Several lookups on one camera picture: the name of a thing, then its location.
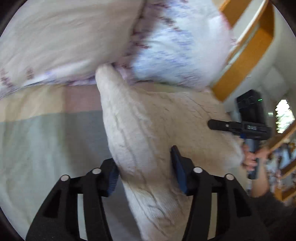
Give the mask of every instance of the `floral pillowcase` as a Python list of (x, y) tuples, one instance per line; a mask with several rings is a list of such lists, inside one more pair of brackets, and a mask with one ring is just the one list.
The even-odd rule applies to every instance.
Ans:
[(115, 66), (130, 84), (153, 80), (202, 90), (230, 48), (230, 26), (211, 0), (148, 0)]

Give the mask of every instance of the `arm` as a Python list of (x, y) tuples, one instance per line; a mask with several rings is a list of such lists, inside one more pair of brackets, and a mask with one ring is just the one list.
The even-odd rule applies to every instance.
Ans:
[(249, 152), (249, 147), (247, 145), (244, 145), (243, 152), (243, 166), (247, 171), (254, 170), (254, 167), (257, 166), (255, 159), (259, 158), (258, 179), (252, 181), (252, 197), (261, 197), (269, 191), (269, 182), (265, 169), (269, 150), (267, 148), (262, 148), (254, 154)]
[(243, 167), (247, 171), (253, 171), (257, 165), (255, 159), (259, 158), (258, 179), (252, 181), (252, 200), (257, 208), (258, 214), (272, 233), (273, 230), (289, 216), (294, 210), (293, 207), (286, 207), (282, 202), (275, 199), (273, 194), (269, 191), (269, 182), (265, 163), (269, 150), (262, 148), (258, 152), (250, 153), (247, 146), (243, 146), (244, 161)]

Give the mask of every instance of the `fluffy white pillow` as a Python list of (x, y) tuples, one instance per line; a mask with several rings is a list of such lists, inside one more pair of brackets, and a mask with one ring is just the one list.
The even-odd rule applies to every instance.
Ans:
[(33, 83), (94, 76), (99, 64), (122, 55), (141, 4), (141, 0), (28, 0), (0, 38), (0, 97)]
[(177, 185), (170, 148), (224, 175), (242, 160), (239, 138), (207, 127), (211, 118), (229, 120), (211, 93), (136, 89), (110, 65), (97, 69), (96, 81), (109, 149), (142, 239), (167, 240), (186, 224), (192, 200)]
[(130, 83), (203, 89), (226, 64), (230, 33), (211, 0), (147, 0), (131, 45), (116, 65)]

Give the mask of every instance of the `finger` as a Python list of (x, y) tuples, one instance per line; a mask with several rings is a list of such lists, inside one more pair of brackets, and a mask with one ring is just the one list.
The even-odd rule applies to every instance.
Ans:
[(246, 170), (247, 170), (248, 172), (252, 172), (252, 171), (255, 170), (255, 168), (247, 166), (247, 167), (246, 167)]
[(256, 155), (252, 152), (248, 152), (245, 155), (245, 160), (255, 160), (256, 159)]
[(267, 159), (268, 155), (269, 155), (269, 149), (266, 147), (261, 148), (260, 150), (258, 150), (255, 153), (257, 158), (261, 158), (261, 159)]
[(244, 164), (246, 166), (250, 166), (250, 167), (256, 167), (258, 165), (258, 163), (256, 161), (254, 161), (254, 160), (247, 160), (247, 161), (244, 162)]

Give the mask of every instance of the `window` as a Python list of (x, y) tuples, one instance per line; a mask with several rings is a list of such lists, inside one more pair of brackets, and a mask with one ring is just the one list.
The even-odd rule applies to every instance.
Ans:
[(287, 100), (282, 99), (276, 106), (276, 130), (283, 133), (295, 120)]

